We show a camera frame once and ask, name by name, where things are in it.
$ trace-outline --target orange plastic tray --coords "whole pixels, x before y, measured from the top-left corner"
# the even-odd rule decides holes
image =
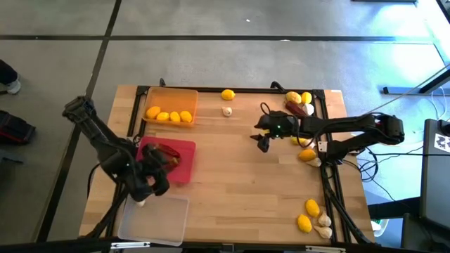
[[[171,124],[179,127],[192,127],[195,122],[195,113],[197,112],[198,92],[189,89],[174,89],[151,87],[148,90],[146,109],[143,112],[142,119],[156,124]],[[161,107],[161,112],[177,112],[188,111],[192,115],[192,122],[173,122],[149,119],[146,112],[152,106]]]

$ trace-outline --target black bag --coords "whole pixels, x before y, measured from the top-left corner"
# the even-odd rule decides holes
[[[25,120],[0,110],[0,142],[26,144],[30,142],[36,127]]]

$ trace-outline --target white sticker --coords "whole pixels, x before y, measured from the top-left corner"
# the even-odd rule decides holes
[[[436,134],[435,148],[450,153],[450,137]]]

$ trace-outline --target clear plastic container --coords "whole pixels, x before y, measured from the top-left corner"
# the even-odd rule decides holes
[[[178,195],[147,197],[139,207],[127,198],[117,235],[121,239],[179,246],[183,242],[189,199]]]

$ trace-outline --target red cutting board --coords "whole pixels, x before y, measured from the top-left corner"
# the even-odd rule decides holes
[[[174,170],[168,173],[167,179],[172,183],[189,183],[191,182],[191,172],[195,154],[195,142],[180,141],[167,138],[143,137],[139,145],[136,160],[142,160],[142,148],[149,144],[164,144],[180,154],[181,162]]]

